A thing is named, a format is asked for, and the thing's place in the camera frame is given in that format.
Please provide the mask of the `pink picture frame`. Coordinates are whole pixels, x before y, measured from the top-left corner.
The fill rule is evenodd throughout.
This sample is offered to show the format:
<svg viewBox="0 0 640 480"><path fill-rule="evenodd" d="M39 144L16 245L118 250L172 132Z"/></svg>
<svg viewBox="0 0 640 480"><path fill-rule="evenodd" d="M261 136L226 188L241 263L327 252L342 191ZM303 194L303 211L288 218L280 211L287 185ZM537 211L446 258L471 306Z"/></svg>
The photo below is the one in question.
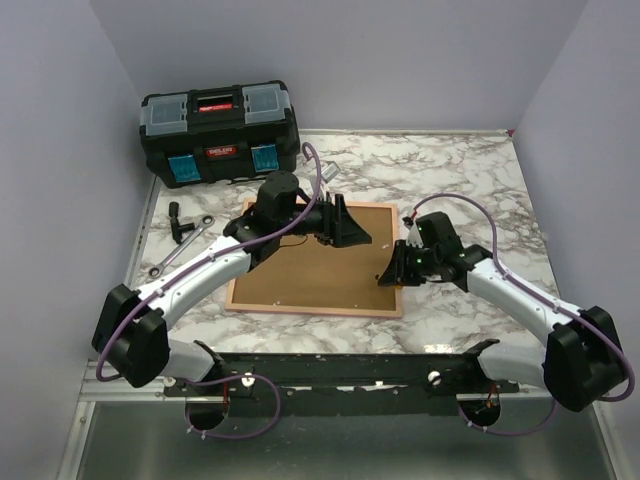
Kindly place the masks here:
<svg viewBox="0 0 640 480"><path fill-rule="evenodd" d="M402 296L380 287L399 238L393 203L350 202L349 212L372 242L344 249L320 245L313 237L287 237L265 263L228 287L226 309L269 314L310 314L400 318Z"/></svg>

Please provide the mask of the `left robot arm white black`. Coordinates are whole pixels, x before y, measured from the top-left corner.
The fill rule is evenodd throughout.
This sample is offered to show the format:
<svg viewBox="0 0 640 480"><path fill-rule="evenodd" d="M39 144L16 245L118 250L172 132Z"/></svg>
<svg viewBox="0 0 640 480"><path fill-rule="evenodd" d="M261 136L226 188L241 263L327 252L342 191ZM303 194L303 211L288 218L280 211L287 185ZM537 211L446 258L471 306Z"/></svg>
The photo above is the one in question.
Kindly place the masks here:
<svg viewBox="0 0 640 480"><path fill-rule="evenodd" d="M134 388L165 376L188 382L201 395L214 393L222 380L219 357L201 342L173 341L169 332L209 294L276 253L287 235L313 236L334 248L372 241L342 195L309 197L294 174L270 173L255 202L194 259L136 290L118 285L108 293L92 339L97 380L109 381L103 368L110 365L114 379Z"/></svg>

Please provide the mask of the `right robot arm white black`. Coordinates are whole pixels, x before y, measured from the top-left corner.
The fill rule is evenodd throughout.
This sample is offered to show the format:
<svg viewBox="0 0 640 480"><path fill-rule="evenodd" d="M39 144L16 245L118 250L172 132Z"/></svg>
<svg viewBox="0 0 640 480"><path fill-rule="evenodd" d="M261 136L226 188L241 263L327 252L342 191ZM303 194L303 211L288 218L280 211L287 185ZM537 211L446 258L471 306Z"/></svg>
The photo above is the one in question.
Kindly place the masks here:
<svg viewBox="0 0 640 480"><path fill-rule="evenodd" d="M546 389L565 409L580 412L612 389L629 382L617 331L609 313L565 302L497 267L479 245L464 246L443 212L409 223L409 235L395 242L381 287L452 283L491 303L539 341L536 348L497 343L464 362L460 379L480 392L495 380Z"/></svg>

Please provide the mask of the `silver ratchet wrench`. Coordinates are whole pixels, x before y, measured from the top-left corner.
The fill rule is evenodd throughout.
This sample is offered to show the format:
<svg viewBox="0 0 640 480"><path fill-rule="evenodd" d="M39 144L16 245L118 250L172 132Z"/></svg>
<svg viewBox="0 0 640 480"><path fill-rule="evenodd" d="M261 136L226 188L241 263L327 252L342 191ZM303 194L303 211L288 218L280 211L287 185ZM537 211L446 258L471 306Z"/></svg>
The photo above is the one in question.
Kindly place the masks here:
<svg viewBox="0 0 640 480"><path fill-rule="evenodd" d="M158 278L205 230L215 223L215 219L211 215L203 216L196 224L195 228L189 232L185 239L176 246L162 261L151 267L148 271L148 277L151 279Z"/></svg>

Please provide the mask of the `black plastic toolbox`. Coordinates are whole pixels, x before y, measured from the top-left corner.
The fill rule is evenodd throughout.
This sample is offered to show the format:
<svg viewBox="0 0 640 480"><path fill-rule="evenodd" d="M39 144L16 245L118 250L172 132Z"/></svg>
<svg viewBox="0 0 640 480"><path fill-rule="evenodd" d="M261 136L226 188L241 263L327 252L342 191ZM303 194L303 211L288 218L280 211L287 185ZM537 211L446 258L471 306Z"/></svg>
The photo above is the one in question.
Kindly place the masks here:
<svg viewBox="0 0 640 480"><path fill-rule="evenodd" d="M293 172L301 150L281 80L150 94L139 137L147 168L169 189Z"/></svg>

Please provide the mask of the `black mounting base plate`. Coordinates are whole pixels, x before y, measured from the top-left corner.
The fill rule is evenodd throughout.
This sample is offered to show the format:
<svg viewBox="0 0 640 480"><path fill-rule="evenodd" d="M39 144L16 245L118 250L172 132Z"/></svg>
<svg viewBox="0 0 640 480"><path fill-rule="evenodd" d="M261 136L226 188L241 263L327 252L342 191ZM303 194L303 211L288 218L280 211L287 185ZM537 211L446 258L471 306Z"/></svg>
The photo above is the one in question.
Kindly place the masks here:
<svg viewBox="0 0 640 480"><path fill-rule="evenodd" d="M224 353L212 377L225 385L165 388L189 404L226 399L233 416L454 416L458 396L518 392L485 376L477 352L462 354Z"/></svg>

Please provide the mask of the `aluminium rail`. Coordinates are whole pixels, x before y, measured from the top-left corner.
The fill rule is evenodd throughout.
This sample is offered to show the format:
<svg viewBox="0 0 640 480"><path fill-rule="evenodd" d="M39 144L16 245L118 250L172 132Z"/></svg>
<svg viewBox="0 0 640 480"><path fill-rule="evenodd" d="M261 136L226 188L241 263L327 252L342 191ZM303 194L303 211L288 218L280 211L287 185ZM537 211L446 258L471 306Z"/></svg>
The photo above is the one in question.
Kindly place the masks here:
<svg viewBox="0 0 640 480"><path fill-rule="evenodd" d="M96 377L97 363L89 361L81 383L79 400L84 402L154 402L164 401L163 378L151 381L140 388L132 387L119 378L101 382Z"/></svg>

